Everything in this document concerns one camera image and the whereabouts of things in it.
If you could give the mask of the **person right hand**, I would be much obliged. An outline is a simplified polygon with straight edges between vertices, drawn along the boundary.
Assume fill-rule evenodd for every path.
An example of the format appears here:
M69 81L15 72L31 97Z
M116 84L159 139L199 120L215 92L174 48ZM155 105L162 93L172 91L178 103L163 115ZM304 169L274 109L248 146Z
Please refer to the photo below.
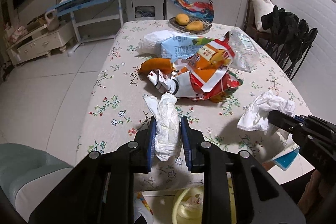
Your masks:
M306 215L313 205L318 204L318 200L324 200L332 186L328 184L318 170L311 174L310 181L306 184L302 197L298 202L298 207Z

